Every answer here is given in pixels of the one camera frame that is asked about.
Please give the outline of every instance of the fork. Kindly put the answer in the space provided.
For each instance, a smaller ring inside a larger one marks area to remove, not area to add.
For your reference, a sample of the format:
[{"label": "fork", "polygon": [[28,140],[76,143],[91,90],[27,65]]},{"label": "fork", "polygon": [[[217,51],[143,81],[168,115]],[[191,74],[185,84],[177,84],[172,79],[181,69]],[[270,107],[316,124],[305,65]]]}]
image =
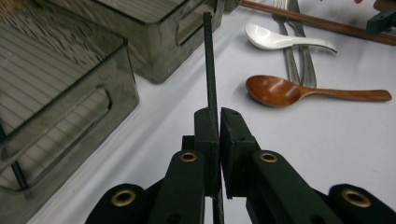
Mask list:
[{"label": "fork", "polygon": [[[297,0],[291,0],[289,5],[286,7],[287,10],[300,13]],[[304,27],[300,21],[288,20],[291,27],[294,29],[294,33],[297,36],[305,37]],[[303,70],[301,73],[301,85],[304,87],[316,88],[317,79],[315,77],[314,64],[311,58],[311,52],[308,46],[300,46],[301,62]]]},{"label": "fork", "polygon": [[[273,7],[287,9],[289,0],[274,0]],[[279,17],[276,15],[272,16],[273,20],[279,25],[279,31],[282,35],[288,35],[288,30],[286,30],[285,23],[288,21],[284,17]],[[292,48],[283,49],[283,53],[285,55],[286,66],[288,68],[288,77],[291,82],[300,85],[300,78],[298,76],[297,65],[294,60],[293,50]]]}]

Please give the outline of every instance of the white table surface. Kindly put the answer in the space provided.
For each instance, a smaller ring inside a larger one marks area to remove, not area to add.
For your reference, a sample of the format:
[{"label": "white table surface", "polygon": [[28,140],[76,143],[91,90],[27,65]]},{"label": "white table surface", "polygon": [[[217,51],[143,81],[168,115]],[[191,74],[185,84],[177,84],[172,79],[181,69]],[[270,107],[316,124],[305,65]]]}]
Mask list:
[{"label": "white table surface", "polygon": [[[364,27],[374,1],[300,0],[302,13]],[[239,7],[223,16],[214,33],[218,107],[242,114],[261,148],[282,154],[303,179],[323,193],[348,183],[367,189],[396,210],[396,100],[362,103],[307,97],[283,108],[259,105],[245,81],[258,74],[286,78],[282,50],[256,49],[244,32],[257,23],[278,32],[267,13]],[[311,48],[318,88],[385,89],[396,96],[394,47],[305,26],[338,53]],[[164,177],[183,135],[193,135],[193,113],[207,107],[204,46],[163,84],[136,77],[141,102],[113,134],[48,200],[29,223],[84,223],[110,188],[131,183],[148,188]],[[205,223],[211,223],[206,200]],[[249,223],[245,199],[224,200],[226,223]]]}]

